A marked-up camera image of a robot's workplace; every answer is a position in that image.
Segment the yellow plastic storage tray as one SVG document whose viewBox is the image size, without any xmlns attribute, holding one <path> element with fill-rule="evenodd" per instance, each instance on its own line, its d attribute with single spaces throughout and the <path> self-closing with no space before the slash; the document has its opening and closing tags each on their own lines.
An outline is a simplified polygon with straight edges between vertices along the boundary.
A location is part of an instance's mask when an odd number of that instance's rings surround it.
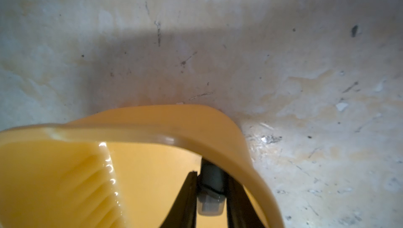
<svg viewBox="0 0 403 228">
<path fill-rule="evenodd" d="M 243 186 L 265 228 L 284 226 L 228 116 L 202 105 L 159 105 L 3 130 L 1 227 L 160 228 L 203 158 Z M 220 216 L 196 213 L 196 228 L 228 228 L 227 199 Z"/>
</svg>

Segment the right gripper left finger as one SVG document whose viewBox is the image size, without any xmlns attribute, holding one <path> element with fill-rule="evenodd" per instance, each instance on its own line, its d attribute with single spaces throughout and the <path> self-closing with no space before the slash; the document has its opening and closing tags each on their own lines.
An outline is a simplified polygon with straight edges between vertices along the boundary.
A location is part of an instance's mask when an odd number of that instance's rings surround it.
<svg viewBox="0 0 403 228">
<path fill-rule="evenodd" d="M 197 172 L 189 172 L 160 228 L 196 227 L 197 190 Z"/>
</svg>

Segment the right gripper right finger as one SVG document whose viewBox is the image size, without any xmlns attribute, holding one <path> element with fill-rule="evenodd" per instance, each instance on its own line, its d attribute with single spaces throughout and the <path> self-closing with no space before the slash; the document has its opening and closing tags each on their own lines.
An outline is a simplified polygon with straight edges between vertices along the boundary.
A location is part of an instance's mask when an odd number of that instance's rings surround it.
<svg viewBox="0 0 403 228">
<path fill-rule="evenodd" d="M 243 186 L 230 175 L 225 186 L 229 228 L 264 228 Z"/>
</svg>

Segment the black capless usb drive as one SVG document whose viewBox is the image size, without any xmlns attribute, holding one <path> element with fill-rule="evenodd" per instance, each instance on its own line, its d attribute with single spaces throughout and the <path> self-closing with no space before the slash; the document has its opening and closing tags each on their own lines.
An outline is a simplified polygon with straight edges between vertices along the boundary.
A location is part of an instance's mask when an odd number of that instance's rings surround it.
<svg viewBox="0 0 403 228">
<path fill-rule="evenodd" d="M 212 162 L 202 159 L 197 178 L 197 212 L 202 216 L 220 216 L 226 202 L 227 174 Z"/>
</svg>

